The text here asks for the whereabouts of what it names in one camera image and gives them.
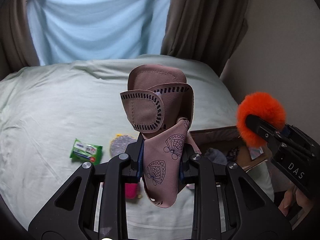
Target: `pink object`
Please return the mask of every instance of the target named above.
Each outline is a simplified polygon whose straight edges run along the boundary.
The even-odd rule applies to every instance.
[[[142,65],[131,71],[128,91],[121,93],[127,118],[146,139],[144,188],[162,208],[174,204],[184,143],[201,153],[188,133],[193,117],[193,90],[184,73],[173,67]]]
[[[125,198],[133,199],[138,195],[138,184],[126,183],[124,184]]]

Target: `white sheet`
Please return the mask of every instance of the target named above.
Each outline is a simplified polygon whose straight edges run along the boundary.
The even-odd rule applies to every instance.
[[[142,64],[180,68],[195,94],[191,130],[235,125],[237,104],[205,64],[167,56],[132,60],[76,61],[30,67],[0,82],[0,193],[25,227],[79,167],[69,154],[75,138],[102,145],[102,162],[116,134],[137,136],[119,93],[130,71]],[[268,171],[259,178],[273,194]],[[136,239],[184,239],[191,234],[193,194],[184,189],[169,209],[144,196],[127,204],[128,231]]]
[[[41,65],[160,54],[170,0],[28,0]]]

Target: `gray glittery round object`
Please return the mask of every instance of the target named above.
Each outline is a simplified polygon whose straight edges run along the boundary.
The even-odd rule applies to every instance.
[[[110,155],[111,157],[117,156],[120,153],[124,153],[128,144],[136,142],[137,139],[130,135],[119,135],[112,140],[110,144]]]

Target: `curtain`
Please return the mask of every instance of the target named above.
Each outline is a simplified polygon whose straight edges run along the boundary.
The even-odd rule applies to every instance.
[[[28,26],[26,1],[5,0],[0,8],[0,75],[39,65]]]
[[[208,64],[220,76],[245,34],[248,0],[171,0],[161,54]]]

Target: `printed fan design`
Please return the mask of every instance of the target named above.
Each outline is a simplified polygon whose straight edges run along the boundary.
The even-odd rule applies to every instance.
[[[166,147],[164,147],[164,152],[172,153],[171,157],[174,160],[177,160],[178,157],[182,155],[182,149],[186,137],[183,134],[174,134],[165,140]]]
[[[161,184],[165,176],[165,162],[162,160],[154,161],[147,167],[147,177],[152,179],[153,185]]]

